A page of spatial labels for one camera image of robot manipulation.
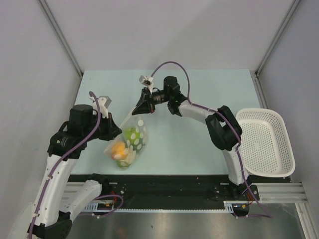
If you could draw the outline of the green fake apple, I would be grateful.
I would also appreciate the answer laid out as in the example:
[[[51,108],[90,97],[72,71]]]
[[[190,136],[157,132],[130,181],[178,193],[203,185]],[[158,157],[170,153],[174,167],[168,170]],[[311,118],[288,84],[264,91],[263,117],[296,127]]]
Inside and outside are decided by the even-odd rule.
[[[140,130],[138,127],[128,127],[124,131],[125,142],[129,141],[130,144],[134,144],[135,141],[140,140]]]

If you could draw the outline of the orange fake fruit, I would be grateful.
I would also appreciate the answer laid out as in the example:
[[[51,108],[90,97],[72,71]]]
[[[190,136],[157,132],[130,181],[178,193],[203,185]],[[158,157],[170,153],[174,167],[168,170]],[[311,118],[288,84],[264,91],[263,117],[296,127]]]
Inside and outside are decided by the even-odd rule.
[[[124,155],[124,150],[126,149],[126,145],[124,142],[122,141],[118,141],[116,142],[112,148],[111,148],[111,154],[112,155],[116,155],[116,154],[119,154],[119,155]]]

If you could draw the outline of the clear polka dot zip bag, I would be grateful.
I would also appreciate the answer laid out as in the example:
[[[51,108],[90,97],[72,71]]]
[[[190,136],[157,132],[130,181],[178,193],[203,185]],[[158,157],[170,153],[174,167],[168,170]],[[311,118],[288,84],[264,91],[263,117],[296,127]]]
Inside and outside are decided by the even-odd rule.
[[[140,140],[136,140],[134,144],[130,144],[129,141],[125,142],[124,140],[124,131],[128,127],[138,127],[140,130]],[[115,139],[110,141],[109,145],[105,148],[103,154],[107,156],[109,159],[113,160],[115,163],[116,161],[126,159],[127,157],[135,157],[135,162],[143,153],[148,143],[148,129],[146,127],[146,122],[144,118],[141,117],[141,115],[132,115],[132,111],[130,111],[121,123],[120,129],[122,130],[122,133],[118,135]],[[118,141],[122,141],[126,145],[126,149],[124,150],[125,154],[122,156],[119,154],[111,154],[112,146]]]

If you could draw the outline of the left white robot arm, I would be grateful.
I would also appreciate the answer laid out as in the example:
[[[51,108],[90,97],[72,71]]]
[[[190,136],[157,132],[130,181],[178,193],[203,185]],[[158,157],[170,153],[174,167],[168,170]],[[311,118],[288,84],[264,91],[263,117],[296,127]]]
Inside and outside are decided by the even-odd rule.
[[[81,189],[66,202],[63,193],[71,171],[89,141],[110,141],[121,133],[105,103],[75,105],[69,120],[50,139],[46,169],[35,200],[28,237],[65,239],[72,224],[94,200],[117,198],[106,176],[92,174]]]

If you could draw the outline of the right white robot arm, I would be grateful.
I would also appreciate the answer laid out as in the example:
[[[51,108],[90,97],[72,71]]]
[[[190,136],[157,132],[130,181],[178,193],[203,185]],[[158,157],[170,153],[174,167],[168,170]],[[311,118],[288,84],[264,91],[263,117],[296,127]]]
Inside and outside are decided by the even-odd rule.
[[[156,105],[167,103],[172,115],[187,117],[206,125],[212,143],[224,154],[228,178],[232,184],[230,195],[236,200],[243,199],[248,194],[248,188],[244,184],[248,176],[238,155],[242,128],[232,111],[227,106],[212,110],[191,103],[181,93],[177,78],[173,76],[165,77],[162,90],[153,91],[153,77],[140,76],[139,82],[144,88],[132,114],[152,114]]]

